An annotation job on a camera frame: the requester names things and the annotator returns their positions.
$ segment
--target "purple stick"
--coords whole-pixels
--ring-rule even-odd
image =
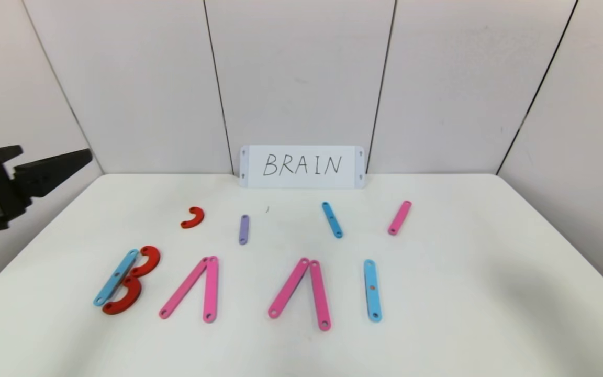
[[[241,230],[239,230],[239,243],[241,245],[248,243],[248,230],[250,224],[251,218],[248,215],[241,216]]]

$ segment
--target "white table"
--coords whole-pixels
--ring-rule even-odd
[[[508,184],[368,178],[355,191],[246,189],[229,175],[98,179],[0,274],[0,376],[603,376],[603,278]],[[407,199],[414,207],[390,236]],[[322,201],[344,238],[332,236]],[[206,219],[181,229],[191,206]],[[160,265],[134,306],[105,315],[96,293],[144,245],[160,249]],[[201,319],[204,277],[161,320],[210,255],[220,258],[216,321]],[[329,332],[318,329],[308,274],[280,318],[266,315],[303,256],[321,262]],[[380,324],[367,318],[366,258],[378,267]]]

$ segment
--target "pink stick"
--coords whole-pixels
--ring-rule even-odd
[[[313,298],[316,301],[318,326],[322,331],[328,331],[332,328],[332,321],[330,320],[330,310],[327,306],[327,296],[325,296],[325,285],[322,283],[320,262],[317,260],[311,260],[311,284],[313,284]]]
[[[183,300],[185,295],[189,292],[194,283],[198,281],[199,277],[206,269],[206,262],[208,262],[208,258],[203,258],[201,261],[199,261],[197,267],[195,267],[194,270],[187,275],[183,283],[180,284],[178,289],[174,292],[174,294],[172,294],[172,297],[169,298],[169,301],[162,306],[162,309],[160,310],[161,319],[169,318],[169,316],[174,312],[175,308],[178,306],[181,300]]]
[[[290,299],[290,297],[292,297],[292,294],[295,293],[295,289],[297,289],[297,285],[299,285],[299,282],[302,281],[302,278],[304,277],[304,272],[306,272],[307,268],[308,259],[300,259],[295,269],[292,270],[290,277],[287,278],[285,285],[283,285],[281,291],[278,292],[278,296],[276,296],[276,299],[273,301],[273,304],[271,304],[269,308],[270,318],[277,319],[278,316],[281,315],[283,309],[285,308],[285,305],[287,305],[287,301]]]
[[[404,224],[404,219],[406,219],[406,215],[409,214],[409,210],[411,209],[412,203],[409,201],[404,201],[399,208],[399,212],[397,212],[397,216],[392,220],[392,224],[390,224],[390,229],[388,229],[388,233],[393,236],[399,232],[401,225]]]
[[[218,315],[218,257],[206,262],[206,291],[204,291],[204,322],[210,324]]]

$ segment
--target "red curved piece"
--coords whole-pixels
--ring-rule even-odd
[[[201,224],[201,222],[204,220],[204,210],[199,208],[199,207],[190,207],[189,208],[189,212],[190,213],[194,213],[194,219],[192,220],[185,220],[183,222],[181,222],[180,227],[182,227],[183,229],[189,229],[191,227],[196,227],[197,225]]]
[[[139,298],[141,294],[141,282],[139,282],[139,279],[136,279],[134,276],[128,276],[122,281],[122,284],[127,287],[127,294],[118,301],[106,303],[101,309],[104,313],[110,315],[122,313]]]
[[[155,246],[143,246],[141,248],[141,255],[147,256],[148,260],[143,265],[134,267],[129,271],[129,274],[135,278],[148,274],[160,263],[160,251]]]

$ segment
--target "sign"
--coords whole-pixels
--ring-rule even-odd
[[[361,189],[359,146],[243,146],[239,184],[265,189]]]

